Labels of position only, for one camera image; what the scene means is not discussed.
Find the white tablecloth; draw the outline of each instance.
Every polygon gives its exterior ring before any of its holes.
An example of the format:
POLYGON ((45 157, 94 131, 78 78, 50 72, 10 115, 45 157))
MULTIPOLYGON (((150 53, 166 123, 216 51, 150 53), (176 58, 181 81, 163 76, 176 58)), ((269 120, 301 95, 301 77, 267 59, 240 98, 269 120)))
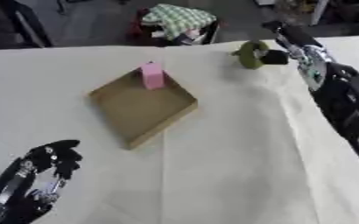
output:
MULTIPOLYGON (((359 38, 320 42, 359 70, 359 38)), ((359 223, 359 159, 295 62, 246 70, 230 56, 240 44, 0 51, 0 172, 31 147, 81 140, 81 169, 37 223, 359 223), (124 150, 87 94, 151 60, 199 108, 124 150)))

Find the checkered cloth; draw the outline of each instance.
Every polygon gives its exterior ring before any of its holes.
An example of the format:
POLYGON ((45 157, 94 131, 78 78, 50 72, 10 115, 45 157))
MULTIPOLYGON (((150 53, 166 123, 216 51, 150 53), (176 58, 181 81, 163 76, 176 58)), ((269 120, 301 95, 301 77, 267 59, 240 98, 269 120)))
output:
POLYGON ((203 10, 194 10, 160 3, 143 17, 143 25, 161 25, 169 40, 180 34, 212 24, 216 16, 203 10))

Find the brown tray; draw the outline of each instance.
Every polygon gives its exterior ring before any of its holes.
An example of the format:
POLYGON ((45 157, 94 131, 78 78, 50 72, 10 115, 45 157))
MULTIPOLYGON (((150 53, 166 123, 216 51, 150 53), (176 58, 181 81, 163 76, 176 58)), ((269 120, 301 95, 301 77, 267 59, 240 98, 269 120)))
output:
POLYGON ((90 93, 107 120, 133 149, 197 108, 197 100, 165 73, 165 87, 148 90, 140 69, 90 93))

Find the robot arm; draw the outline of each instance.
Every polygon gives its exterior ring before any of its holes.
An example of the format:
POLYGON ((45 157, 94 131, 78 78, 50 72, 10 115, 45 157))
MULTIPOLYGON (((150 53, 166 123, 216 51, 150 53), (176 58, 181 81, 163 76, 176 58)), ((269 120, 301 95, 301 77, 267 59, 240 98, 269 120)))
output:
POLYGON ((0 224, 27 224, 48 213, 60 190, 79 169, 78 140, 63 140, 31 149, 0 176, 0 224), (54 168, 53 182, 30 191, 38 174, 54 168))
POLYGON ((359 157, 359 72, 337 63, 323 45, 299 27, 279 21, 263 26, 275 32, 276 42, 298 61, 299 73, 322 114, 359 157))

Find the pink cube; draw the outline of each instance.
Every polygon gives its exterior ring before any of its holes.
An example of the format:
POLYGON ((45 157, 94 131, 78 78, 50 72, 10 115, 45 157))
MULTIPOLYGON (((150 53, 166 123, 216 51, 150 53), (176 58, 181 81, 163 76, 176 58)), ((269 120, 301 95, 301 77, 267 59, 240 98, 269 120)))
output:
POLYGON ((141 66, 144 86, 150 90, 165 86, 165 77, 162 66, 151 62, 141 66))

